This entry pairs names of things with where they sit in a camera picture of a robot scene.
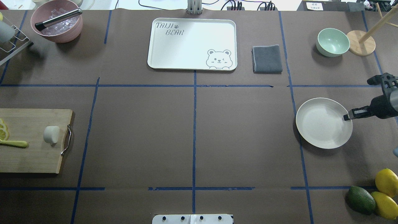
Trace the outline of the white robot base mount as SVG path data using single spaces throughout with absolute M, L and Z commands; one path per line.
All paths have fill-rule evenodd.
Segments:
M 158 214 L 152 224 L 233 224 L 230 214 Z

